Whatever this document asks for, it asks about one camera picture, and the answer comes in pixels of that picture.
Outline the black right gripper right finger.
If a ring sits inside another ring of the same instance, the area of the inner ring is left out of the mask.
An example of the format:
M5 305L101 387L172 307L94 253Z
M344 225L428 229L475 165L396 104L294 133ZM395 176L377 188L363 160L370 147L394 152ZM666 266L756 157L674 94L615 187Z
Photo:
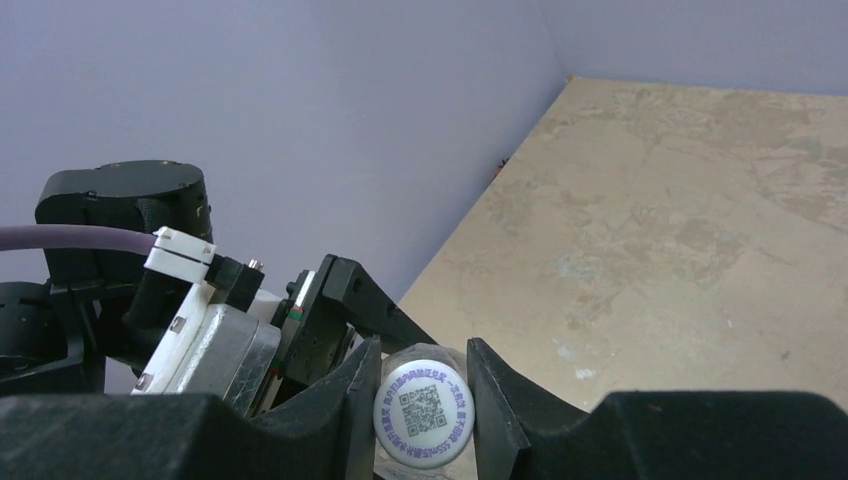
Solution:
M467 343L482 479L843 479L847 415L793 391L619 391L585 412Z

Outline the white QR bottle cap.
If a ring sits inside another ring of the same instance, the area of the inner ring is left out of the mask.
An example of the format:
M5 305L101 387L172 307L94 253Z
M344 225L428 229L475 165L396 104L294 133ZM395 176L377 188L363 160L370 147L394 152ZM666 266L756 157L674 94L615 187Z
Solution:
M475 423L475 405L458 371L420 359L392 370L373 405L376 438L398 463L433 470L465 450Z

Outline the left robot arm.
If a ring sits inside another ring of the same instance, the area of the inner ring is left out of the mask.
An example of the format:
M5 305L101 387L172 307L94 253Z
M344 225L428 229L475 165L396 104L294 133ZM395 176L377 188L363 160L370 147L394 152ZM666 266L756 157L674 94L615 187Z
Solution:
M1 286L1 392L100 393L105 363L137 395L208 393L264 413L334 369L364 338L392 354L431 337L354 260L327 255L283 294L263 266L221 254L204 175L140 160L52 175L35 222L3 251L39 250L43 283Z

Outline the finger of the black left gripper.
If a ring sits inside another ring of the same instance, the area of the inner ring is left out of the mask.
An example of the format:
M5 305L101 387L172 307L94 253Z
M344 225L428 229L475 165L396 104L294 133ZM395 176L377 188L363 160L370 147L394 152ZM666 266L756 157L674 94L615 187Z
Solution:
M322 298L362 337L378 335L382 351L394 354L416 344L438 342L408 316L357 261L331 256Z

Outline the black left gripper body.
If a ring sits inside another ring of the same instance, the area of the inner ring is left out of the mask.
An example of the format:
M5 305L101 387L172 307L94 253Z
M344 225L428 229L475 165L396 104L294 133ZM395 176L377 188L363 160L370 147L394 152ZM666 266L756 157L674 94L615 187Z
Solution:
M353 334L343 315L323 294L339 259L328 254L318 270L303 270L286 285L286 298L271 320L281 330L281 341L251 407L253 414L283 404L342 362Z

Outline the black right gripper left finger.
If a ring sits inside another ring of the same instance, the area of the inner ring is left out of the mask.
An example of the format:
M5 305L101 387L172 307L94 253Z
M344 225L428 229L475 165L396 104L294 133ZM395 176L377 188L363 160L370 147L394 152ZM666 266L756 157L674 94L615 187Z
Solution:
M368 479L381 344L253 419L212 395L1 402L5 479Z

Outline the clear bottle QR cap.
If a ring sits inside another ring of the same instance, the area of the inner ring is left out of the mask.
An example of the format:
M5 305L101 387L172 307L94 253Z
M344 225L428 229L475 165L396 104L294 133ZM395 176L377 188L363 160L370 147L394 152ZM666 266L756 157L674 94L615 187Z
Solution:
M418 343L387 356L373 405L375 477L474 478L475 414L464 354Z

